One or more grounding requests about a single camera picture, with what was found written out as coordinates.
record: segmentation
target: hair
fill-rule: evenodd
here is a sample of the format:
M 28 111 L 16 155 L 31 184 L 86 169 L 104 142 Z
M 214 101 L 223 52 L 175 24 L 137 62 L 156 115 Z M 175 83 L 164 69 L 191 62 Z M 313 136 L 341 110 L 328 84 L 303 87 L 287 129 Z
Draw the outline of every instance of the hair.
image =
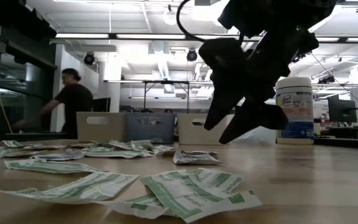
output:
M 76 81 L 80 81 L 81 80 L 81 77 L 80 77 L 80 74 L 78 73 L 77 70 L 75 70 L 74 68 L 65 68 L 62 73 L 64 74 L 67 74 L 67 75 L 73 75 L 74 76 L 74 79 Z

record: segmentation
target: gray storage bin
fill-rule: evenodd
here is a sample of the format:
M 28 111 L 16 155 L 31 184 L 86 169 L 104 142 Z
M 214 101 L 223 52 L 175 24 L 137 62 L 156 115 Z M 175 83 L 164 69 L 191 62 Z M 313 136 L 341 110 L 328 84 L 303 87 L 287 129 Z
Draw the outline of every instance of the gray storage bin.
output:
M 129 141 L 151 140 L 157 144 L 173 144 L 175 115 L 169 113 L 127 113 Z

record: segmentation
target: wooden table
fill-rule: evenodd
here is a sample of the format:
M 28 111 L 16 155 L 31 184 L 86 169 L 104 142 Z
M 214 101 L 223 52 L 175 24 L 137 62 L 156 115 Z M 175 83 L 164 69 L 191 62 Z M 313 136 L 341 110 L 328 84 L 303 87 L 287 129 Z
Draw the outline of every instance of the wooden table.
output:
M 50 142 L 65 144 L 65 141 Z M 221 166 L 209 168 L 244 175 L 240 189 L 253 189 L 263 206 L 225 212 L 195 223 L 358 223 L 358 150 L 323 146 L 181 146 L 181 149 L 217 151 Z M 48 174 L 9 170 L 0 159 L 0 190 L 35 187 L 45 190 L 67 184 L 89 173 Z M 84 158 L 78 161 L 122 174 L 149 175 L 197 166 L 176 166 L 171 157 L 139 159 Z M 115 200 L 145 194 L 136 180 Z M 0 194 L 0 223 L 184 223 L 179 218 L 140 219 L 111 213 L 102 205 L 58 205 Z

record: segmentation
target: person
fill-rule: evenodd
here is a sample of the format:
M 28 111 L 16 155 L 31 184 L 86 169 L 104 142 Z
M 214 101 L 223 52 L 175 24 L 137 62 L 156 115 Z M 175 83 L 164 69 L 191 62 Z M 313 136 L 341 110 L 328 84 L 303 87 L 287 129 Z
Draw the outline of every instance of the person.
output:
M 79 84 L 81 80 L 80 75 L 77 70 L 74 68 L 66 68 L 62 71 L 62 81 L 64 88 L 61 92 L 55 97 L 54 100 L 51 100 L 46 104 L 40 111 L 39 114 L 30 118 L 23 119 L 13 125 L 14 129 L 20 129 L 25 125 L 34 122 L 36 119 L 39 119 L 41 116 L 48 114 L 60 103 L 65 105 L 65 120 L 66 123 L 62 128 L 62 132 L 76 135 L 77 134 L 77 121 L 76 113 L 77 112 L 87 112 L 92 111 L 92 93 L 85 86 Z

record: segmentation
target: plastic container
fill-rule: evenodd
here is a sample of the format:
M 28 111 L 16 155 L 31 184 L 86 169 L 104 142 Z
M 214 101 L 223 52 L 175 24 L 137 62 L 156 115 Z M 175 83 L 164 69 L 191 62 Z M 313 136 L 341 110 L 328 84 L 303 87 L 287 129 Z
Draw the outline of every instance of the plastic container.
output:
M 277 131 L 279 144 L 313 144 L 313 91 L 307 77 L 293 77 L 276 84 L 276 104 L 288 118 L 284 130 Z
M 79 142 L 126 142 L 125 117 L 125 113 L 77 112 Z
M 221 145 L 219 138 L 233 115 L 225 117 L 214 129 L 204 128 L 206 114 L 178 114 L 179 144 Z
M 151 140 L 156 144 L 173 144 L 175 115 L 170 113 L 127 113 L 129 141 Z

